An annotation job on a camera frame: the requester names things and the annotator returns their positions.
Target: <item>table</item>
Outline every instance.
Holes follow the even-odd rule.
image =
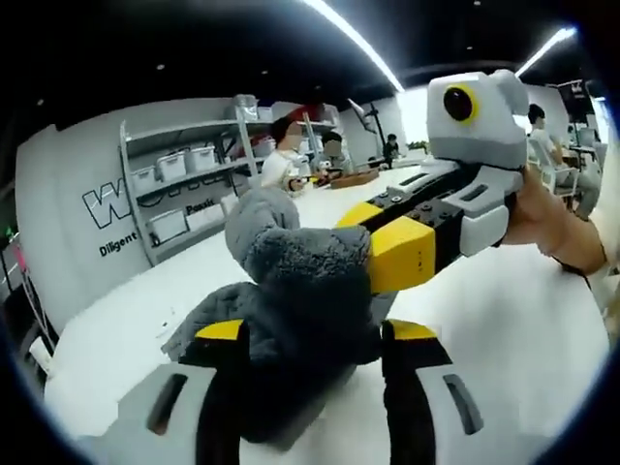
[[[418,171],[383,171],[363,186],[295,200],[303,227],[328,227],[356,203]],[[217,273],[212,266],[217,265]],[[176,273],[178,269],[191,270]],[[247,280],[219,233],[103,297],[65,327],[45,402],[71,436],[100,435],[116,403],[168,358],[160,347],[209,292]],[[484,421],[458,447],[438,431],[438,463],[523,464],[561,430],[607,352],[582,278],[533,246],[487,249],[401,292],[390,311],[436,330]],[[388,463],[379,362],[359,367],[287,454],[241,445],[241,463]]]

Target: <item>gray fuzzy cover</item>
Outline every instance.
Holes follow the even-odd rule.
[[[256,284],[210,294],[164,346],[172,360],[201,328],[238,318],[250,328],[253,364],[335,367],[379,357],[379,321],[393,296],[372,298],[365,228],[301,229],[289,196],[262,188],[239,200],[226,242]]]

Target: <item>metal shelving unit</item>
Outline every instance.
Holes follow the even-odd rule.
[[[305,123],[304,129],[310,139],[311,151],[318,154],[320,151],[315,134],[323,134],[327,131],[332,131],[335,129],[335,126],[323,122],[310,121],[307,113],[304,113],[303,117]],[[213,120],[194,124],[169,126],[135,134],[128,134],[125,122],[121,125],[119,154],[125,178],[127,198],[131,206],[136,229],[142,239],[144,252],[153,266],[218,233],[225,227],[226,219],[212,223],[198,231],[185,232],[155,246],[152,244],[146,221],[142,216],[140,201],[143,202],[156,198],[157,196],[164,195],[166,192],[178,189],[181,186],[197,183],[209,177],[218,175],[230,176],[231,171],[246,165],[250,169],[251,176],[259,175],[257,164],[264,162],[265,157],[254,157],[250,138],[260,134],[267,134],[271,122],[246,121],[239,108],[236,109],[236,118],[237,119]],[[133,170],[130,164],[131,160],[143,156],[153,156],[153,154],[157,152],[173,150],[178,147],[213,140],[217,141],[216,146],[223,156],[222,138],[240,138],[246,155],[245,158],[232,163],[221,164],[211,170],[188,173],[172,181],[159,182],[148,191],[137,192],[134,187],[132,181]]]

